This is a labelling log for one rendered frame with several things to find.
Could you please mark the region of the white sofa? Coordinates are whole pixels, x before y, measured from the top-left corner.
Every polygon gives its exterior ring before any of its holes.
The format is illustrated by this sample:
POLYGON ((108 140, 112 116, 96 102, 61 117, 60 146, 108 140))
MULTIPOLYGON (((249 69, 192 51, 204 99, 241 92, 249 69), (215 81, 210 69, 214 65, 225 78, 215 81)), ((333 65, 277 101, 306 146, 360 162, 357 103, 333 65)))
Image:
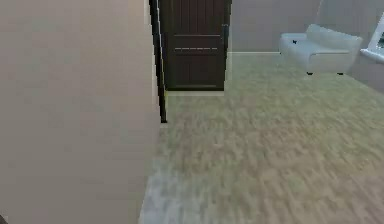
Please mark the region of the white sofa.
POLYGON ((322 72, 343 75, 354 64, 362 42, 362 37, 310 24, 304 33, 283 33, 279 53, 308 75, 322 72))

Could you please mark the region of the white framed window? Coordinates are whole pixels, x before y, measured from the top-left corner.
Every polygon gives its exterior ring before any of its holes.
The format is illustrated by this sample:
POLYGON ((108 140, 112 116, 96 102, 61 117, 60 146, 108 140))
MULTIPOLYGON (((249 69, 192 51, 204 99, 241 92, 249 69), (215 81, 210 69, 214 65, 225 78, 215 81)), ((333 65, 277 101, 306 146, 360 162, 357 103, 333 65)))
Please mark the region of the white framed window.
POLYGON ((384 65, 384 12, 371 36, 368 46, 361 49, 360 53, 384 65))

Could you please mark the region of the dark brown room door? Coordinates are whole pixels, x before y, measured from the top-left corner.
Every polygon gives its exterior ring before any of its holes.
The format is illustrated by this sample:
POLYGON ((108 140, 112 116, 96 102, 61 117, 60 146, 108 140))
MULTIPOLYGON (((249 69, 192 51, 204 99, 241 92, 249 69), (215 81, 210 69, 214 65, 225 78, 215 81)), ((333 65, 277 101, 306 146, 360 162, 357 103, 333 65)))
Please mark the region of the dark brown room door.
POLYGON ((232 0, 159 0, 164 81, 168 91, 222 91, 227 51, 222 24, 232 0))

